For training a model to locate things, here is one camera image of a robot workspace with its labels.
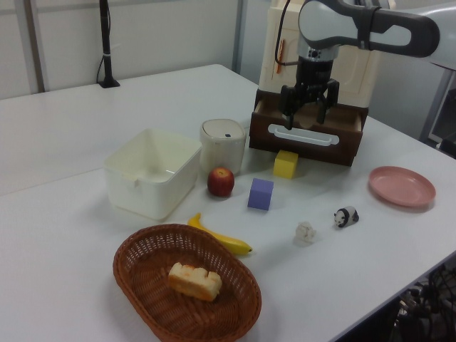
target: drawer handle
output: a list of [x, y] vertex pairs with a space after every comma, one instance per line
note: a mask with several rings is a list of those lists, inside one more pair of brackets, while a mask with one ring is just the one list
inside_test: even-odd
[[337, 145], [339, 143], [339, 137], [337, 135], [314, 132], [312, 130], [302, 130], [300, 128], [287, 130], [284, 126], [269, 125], [268, 131], [278, 138], [299, 141], [301, 143], [319, 146]]

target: white wall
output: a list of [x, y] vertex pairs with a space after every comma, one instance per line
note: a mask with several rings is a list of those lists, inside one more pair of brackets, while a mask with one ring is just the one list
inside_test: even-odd
[[36, 93], [22, 1], [0, 1], [0, 100]]
[[[244, 0], [239, 73], [258, 83], [270, 0]], [[450, 0], [396, 0], [398, 9]], [[418, 139], [442, 78], [443, 69], [414, 58], [383, 54], [369, 115]]]
[[[232, 68], [239, 0], [109, 4], [118, 81], [212, 63]], [[36, 0], [35, 15], [46, 90], [94, 83], [103, 55], [98, 0]]]
[[237, 72], [259, 82], [271, 0], [243, 0]]

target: brown basket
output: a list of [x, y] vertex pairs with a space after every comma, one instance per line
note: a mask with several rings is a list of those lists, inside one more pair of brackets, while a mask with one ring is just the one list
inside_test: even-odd
[[[174, 263], [204, 267], [222, 278], [213, 302], [168, 286]], [[261, 293], [248, 268], [212, 235], [185, 224], [141, 229], [114, 258], [123, 293], [161, 341], [235, 341], [250, 330], [261, 310]]]

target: purple cube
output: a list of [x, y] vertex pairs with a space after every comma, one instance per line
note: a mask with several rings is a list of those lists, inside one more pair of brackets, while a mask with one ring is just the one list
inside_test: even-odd
[[250, 208], [269, 210], [273, 188], [274, 182], [254, 178], [252, 186], [250, 187], [249, 203], [247, 206]]

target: panda figurine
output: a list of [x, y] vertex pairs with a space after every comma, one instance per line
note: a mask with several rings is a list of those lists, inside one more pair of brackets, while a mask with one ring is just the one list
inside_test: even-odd
[[350, 224], [356, 223], [357, 221], [359, 221], [359, 216], [354, 207], [345, 207], [339, 209], [334, 214], [334, 222], [339, 228], [347, 227]]

